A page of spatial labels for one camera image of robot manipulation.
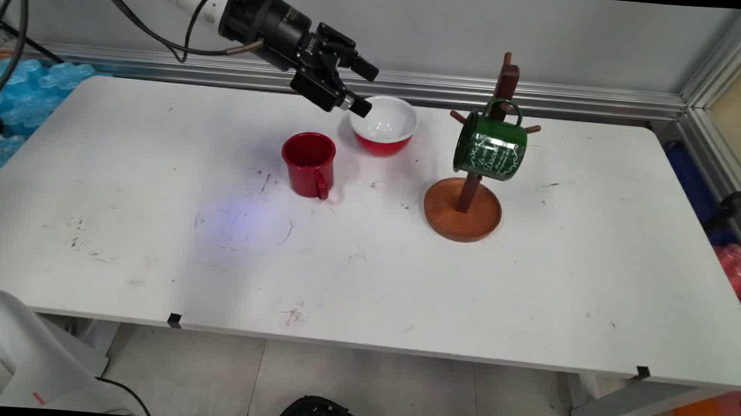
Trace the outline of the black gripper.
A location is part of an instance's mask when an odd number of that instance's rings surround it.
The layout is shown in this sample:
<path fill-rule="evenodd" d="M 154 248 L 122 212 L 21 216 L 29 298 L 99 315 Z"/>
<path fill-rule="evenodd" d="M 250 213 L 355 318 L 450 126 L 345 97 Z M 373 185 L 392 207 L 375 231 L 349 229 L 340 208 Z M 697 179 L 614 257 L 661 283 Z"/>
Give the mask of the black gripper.
<path fill-rule="evenodd" d="M 379 69 L 357 52 L 356 42 L 328 24 L 319 24 L 319 33 L 311 31 L 311 19 L 283 0 L 256 0 L 253 20 L 254 40 L 262 46 L 254 56 L 280 71 L 294 69 L 290 87 L 308 101 L 331 112 L 334 108 L 367 117 L 372 103 L 351 92 L 338 75 L 328 79 L 318 76 L 324 61 L 347 68 L 369 82 Z"/>

